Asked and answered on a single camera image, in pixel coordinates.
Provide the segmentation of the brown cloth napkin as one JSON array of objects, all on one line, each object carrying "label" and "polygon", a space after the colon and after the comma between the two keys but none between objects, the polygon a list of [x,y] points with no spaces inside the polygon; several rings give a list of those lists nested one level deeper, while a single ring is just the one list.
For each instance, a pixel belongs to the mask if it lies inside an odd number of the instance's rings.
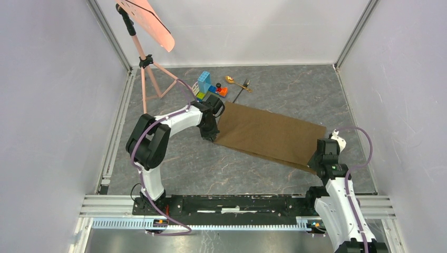
[{"label": "brown cloth napkin", "polygon": [[215,144],[314,173],[307,164],[326,127],[248,106],[225,103]]}]

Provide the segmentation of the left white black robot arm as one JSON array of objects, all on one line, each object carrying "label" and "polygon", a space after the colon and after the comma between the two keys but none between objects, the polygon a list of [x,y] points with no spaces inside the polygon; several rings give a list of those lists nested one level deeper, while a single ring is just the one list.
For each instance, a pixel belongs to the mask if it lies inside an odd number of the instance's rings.
[{"label": "left white black robot arm", "polygon": [[140,203],[153,215],[161,214],[166,207],[160,165],[165,159],[170,138],[183,130],[197,127],[202,139],[214,142],[219,133],[217,119],[224,111],[223,101],[212,95],[203,101],[192,101],[166,115],[140,116],[125,149],[140,178]]}]

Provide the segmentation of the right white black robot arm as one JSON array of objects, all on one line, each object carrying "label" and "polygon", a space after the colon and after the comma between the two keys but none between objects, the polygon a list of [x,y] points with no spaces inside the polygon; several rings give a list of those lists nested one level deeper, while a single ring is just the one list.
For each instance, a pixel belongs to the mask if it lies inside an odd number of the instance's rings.
[{"label": "right white black robot arm", "polygon": [[334,252],[388,252],[386,243],[377,241],[356,199],[351,172],[339,162],[342,149],[334,139],[318,139],[308,162],[321,179],[321,187],[306,193],[305,210],[319,215]]}]

